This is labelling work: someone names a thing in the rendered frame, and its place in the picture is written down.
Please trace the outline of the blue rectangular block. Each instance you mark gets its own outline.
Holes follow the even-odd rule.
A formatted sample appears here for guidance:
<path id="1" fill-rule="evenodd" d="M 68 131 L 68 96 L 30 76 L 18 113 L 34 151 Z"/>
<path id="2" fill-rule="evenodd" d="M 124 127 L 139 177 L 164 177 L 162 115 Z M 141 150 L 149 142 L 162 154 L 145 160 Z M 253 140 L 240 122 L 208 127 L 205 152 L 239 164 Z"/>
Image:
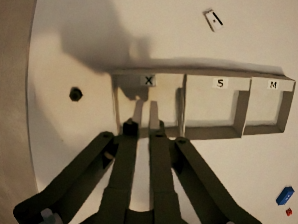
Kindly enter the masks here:
<path id="1" fill-rule="evenodd" d="M 294 193 L 292 187 L 285 187 L 278 198 L 275 200 L 278 205 L 285 205 Z"/>

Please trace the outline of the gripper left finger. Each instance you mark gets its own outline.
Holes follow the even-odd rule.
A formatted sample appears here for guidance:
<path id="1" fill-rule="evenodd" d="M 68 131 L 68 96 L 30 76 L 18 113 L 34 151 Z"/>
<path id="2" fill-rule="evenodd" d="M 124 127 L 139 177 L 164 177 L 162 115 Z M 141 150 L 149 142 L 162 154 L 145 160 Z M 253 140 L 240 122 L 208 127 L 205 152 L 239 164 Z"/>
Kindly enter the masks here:
<path id="1" fill-rule="evenodd" d="M 13 215 L 18 223 L 69 224 L 114 162 L 94 224 L 124 224 L 139 153 L 142 112 L 143 100 L 136 100 L 133 118 L 123 123 L 121 135 L 99 133 L 43 191 L 17 204 Z"/>

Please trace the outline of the black hex nut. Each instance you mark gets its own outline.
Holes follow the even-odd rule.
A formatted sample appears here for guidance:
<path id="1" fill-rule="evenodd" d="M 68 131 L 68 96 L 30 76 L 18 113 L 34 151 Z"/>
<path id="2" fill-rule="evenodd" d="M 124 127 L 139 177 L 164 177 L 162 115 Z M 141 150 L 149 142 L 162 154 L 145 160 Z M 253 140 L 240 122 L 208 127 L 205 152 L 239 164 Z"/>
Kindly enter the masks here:
<path id="1" fill-rule="evenodd" d="M 81 90 L 75 89 L 75 88 L 69 94 L 71 101 L 74 101 L 74 102 L 78 102 L 82 96 L 83 96 L 83 94 L 82 94 Z"/>

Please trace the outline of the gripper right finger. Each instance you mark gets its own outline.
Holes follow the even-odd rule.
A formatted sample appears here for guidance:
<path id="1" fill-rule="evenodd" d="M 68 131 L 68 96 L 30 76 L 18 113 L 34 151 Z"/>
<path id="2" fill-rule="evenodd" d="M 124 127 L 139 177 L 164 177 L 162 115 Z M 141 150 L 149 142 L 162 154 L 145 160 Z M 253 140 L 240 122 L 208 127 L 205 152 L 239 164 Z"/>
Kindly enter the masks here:
<path id="1" fill-rule="evenodd" d="M 201 224 L 262 224 L 236 203 L 188 138 L 167 138 L 158 101 L 150 102 L 148 155 L 153 224 L 182 224 L 172 169 Z"/>

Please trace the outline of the beige rack of three bins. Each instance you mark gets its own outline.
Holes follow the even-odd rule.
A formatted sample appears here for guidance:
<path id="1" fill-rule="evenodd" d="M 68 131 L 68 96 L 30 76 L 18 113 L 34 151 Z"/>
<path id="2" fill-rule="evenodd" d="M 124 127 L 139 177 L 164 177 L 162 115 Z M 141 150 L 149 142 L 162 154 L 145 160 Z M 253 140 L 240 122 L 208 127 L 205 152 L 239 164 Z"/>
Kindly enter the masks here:
<path id="1" fill-rule="evenodd" d="M 296 83 L 285 75 L 257 72 L 117 68 L 112 73 L 116 135 L 133 118 L 136 99 L 143 100 L 140 138 L 148 138 L 150 100 L 158 101 L 167 138 L 205 141 L 284 134 Z"/>

